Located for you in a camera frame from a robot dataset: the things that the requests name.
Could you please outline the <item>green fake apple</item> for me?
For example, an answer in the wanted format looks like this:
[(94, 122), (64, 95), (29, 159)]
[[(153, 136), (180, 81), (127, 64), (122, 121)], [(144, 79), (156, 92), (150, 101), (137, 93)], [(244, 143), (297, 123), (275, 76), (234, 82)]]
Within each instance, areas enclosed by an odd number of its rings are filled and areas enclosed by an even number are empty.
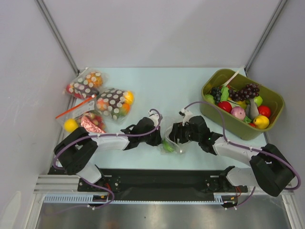
[(163, 149), (166, 153), (172, 153), (175, 149), (166, 141), (163, 141)]

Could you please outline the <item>clear zip top bag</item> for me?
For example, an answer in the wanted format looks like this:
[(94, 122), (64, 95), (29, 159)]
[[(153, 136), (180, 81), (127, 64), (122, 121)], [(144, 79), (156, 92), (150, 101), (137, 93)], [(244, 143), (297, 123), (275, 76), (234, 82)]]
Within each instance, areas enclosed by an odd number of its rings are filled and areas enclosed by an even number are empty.
[[(160, 151), (161, 151), (162, 154), (182, 155), (182, 154), (185, 154), (185, 152), (186, 152), (187, 144), (182, 145), (180, 143), (175, 143), (174, 141), (172, 141), (169, 138), (169, 134), (171, 133), (171, 131), (173, 129), (173, 124), (176, 123), (176, 122), (178, 122), (177, 118), (172, 118), (172, 117), (169, 117), (169, 116), (164, 116), (162, 121), (161, 121), (160, 130), (161, 130), (162, 143), (159, 145), (159, 148), (160, 148)], [(174, 152), (166, 153), (164, 151), (164, 149), (163, 149), (163, 141), (164, 140), (166, 140), (175, 149)]]

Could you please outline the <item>yellow fake lemon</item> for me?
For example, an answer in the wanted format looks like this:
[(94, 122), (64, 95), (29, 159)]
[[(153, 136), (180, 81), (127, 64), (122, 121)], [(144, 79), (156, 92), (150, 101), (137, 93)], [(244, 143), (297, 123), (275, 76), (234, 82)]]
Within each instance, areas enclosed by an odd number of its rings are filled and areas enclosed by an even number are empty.
[(269, 119), (264, 116), (264, 115), (258, 115), (257, 117), (255, 117), (253, 119), (253, 124), (258, 128), (258, 129), (266, 129), (269, 124), (270, 121)]

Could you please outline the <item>purple fake grape bunch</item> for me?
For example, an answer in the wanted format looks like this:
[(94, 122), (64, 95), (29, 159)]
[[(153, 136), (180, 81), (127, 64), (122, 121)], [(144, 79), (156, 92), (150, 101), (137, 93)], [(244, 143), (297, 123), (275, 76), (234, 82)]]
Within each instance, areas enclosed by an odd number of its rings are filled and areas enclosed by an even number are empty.
[(240, 90), (229, 90), (229, 97), (235, 101), (245, 101), (248, 99), (254, 99), (255, 97), (259, 96), (259, 85), (254, 83), (249, 83), (245, 87)]

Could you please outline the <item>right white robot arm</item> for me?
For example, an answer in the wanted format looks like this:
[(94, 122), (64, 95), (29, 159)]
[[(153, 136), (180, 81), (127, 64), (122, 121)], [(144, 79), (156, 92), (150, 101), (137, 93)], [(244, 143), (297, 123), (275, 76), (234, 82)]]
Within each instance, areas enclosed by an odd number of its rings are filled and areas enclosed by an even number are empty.
[(231, 166), (224, 171), (224, 177), (220, 179), (220, 187), (224, 191), (232, 191), (236, 186), (253, 186), (277, 197), (295, 177), (276, 146), (267, 144), (256, 152), (248, 146), (232, 145), (222, 134), (210, 131), (202, 116), (174, 123), (165, 131), (165, 138), (176, 147), (197, 142), (204, 152), (229, 157), (247, 165), (246, 168)]

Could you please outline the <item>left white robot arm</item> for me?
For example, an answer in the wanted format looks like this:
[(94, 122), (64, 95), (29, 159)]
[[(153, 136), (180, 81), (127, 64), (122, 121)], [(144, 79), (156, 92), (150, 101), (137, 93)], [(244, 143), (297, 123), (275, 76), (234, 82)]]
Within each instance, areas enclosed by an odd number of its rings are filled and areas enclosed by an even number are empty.
[(88, 181), (93, 190), (99, 191), (104, 188), (105, 179), (98, 167), (90, 162), (92, 156), (96, 152), (134, 149), (140, 143), (158, 146), (162, 143), (161, 119), (158, 114), (152, 114), (115, 134), (91, 135), (85, 128), (78, 127), (55, 147), (53, 166), (67, 175), (79, 176)]

